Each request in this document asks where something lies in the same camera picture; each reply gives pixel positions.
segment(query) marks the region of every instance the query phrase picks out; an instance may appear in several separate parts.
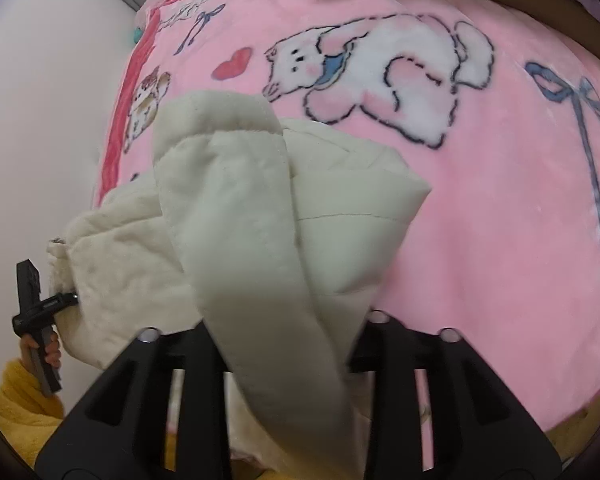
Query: pink blanket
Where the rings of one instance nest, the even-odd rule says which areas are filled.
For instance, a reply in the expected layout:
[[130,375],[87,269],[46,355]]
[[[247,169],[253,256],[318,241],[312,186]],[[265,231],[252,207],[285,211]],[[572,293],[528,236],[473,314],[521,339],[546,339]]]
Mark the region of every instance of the pink blanket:
[[433,187],[376,307],[459,328],[545,429],[600,389],[600,62],[488,0],[168,0],[125,73],[98,200],[160,102],[262,92]]

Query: cartoon cat print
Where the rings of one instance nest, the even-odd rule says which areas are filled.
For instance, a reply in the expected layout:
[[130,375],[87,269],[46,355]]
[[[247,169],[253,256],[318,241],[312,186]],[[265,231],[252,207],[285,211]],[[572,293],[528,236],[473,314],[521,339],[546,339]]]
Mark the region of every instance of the cartoon cat print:
[[158,69],[158,66],[155,67],[154,71],[145,77],[136,88],[128,113],[124,153],[129,151],[134,140],[154,122],[158,113],[158,105],[169,89],[171,74],[163,72],[158,78]]
[[487,88],[494,47],[472,24],[451,31],[435,16],[392,14],[310,28],[266,51],[270,101],[307,89],[312,120],[335,124],[359,108],[413,142],[439,148],[460,86]]

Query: blue bow print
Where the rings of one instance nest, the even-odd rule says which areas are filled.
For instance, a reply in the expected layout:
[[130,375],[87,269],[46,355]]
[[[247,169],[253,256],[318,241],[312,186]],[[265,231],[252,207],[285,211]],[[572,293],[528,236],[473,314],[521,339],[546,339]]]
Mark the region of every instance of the blue bow print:
[[191,33],[193,32],[193,30],[197,26],[200,26],[200,28],[196,31],[196,33],[189,40],[189,43],[187,43],[187,46],[190,46],[191,43],[193,43],[193,40],[196,39],[196,36],[198,34],[200,34],[200,31],[203,28],[205,28],[205,25],[209,22],[209,20],[211,20],[211,18],[214,17],[216,14],[219,14],[222,9],[224,9],[224,4],[217,6],[211,12],[205,12],[204,10],[202,12],[200,12],[200,14],[196,18],[195,23],[193,24],[193,27],[191,27],[191,29],[189,29],[189,32],[187,33],[186,37],[184,38],[184,40],[182,40],[182,43],[180,44],[180,46],[178,47],[178,49],[176,50],[176,52],[173,55],[177,56],[179,53],[182,52],[182,49],[184,48],[185,43],[187,43],[187,40],[189,39],[189,36],[191,36]]
[[[593,110],[596,117],[600,121],[600,98],[598,97],[596,89],[593,88],[591,81],[589,81],[589,79],[586,77],[583,77],[580,80],[579,88],[574,88],[566,81],[561,79],[553,70],[536,62],[528,62],[525,65],[525,69],[538,85],[542,95],[549,99],[549,101],[561,103],[566,98],[571,99],[571,105],[573,105],[573,110],[576,114],[576,120],[578,121],[578,128],[580,129],[582,146],[587,157],[587,162],[589,163],[593,197],[596,202],[598,222],[600,224],[600,180],[598,179],[598,171],[596,170],[596,163],[593,158],[593,152],[591,151],[589,133],[587,131],[584,112],[582,110],[582,102],[585,102],[589,108]],[[551,84],[552,88],[554,89],[549,89],[548,85],[545,83]]]

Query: fabric fold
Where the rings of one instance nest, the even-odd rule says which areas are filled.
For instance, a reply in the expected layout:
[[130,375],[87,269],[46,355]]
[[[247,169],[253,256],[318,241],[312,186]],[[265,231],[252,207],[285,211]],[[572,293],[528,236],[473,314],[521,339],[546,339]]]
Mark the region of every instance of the fabric fold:
[[49,246],[52,290],[80,296],[57,320],[66,347],[105,367],[143,326],[203,318],[233,373],[232,449],[362,478],[370,390],[346,363],[429,187],[392,148],[279,121],[260,96],[186,94],[154,132],[153,172]]

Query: yellow sweater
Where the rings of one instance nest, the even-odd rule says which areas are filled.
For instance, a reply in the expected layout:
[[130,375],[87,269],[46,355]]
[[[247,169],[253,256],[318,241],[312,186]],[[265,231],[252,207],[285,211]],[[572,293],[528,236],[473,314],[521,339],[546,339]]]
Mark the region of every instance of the yellow sweater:
[[[58,397],[45,397],[40,383],[27,372],[19,360],[10,361],[2,373],[0,384],[0,431],[14,450],[33,468],[38,453],[64,417]],[[173,470],[175,437],[166,441],[166,466]],[[258,476],[244,463],[232,464],[236,480]],[[274,472],[265,472],[258,480],[290,480]]]

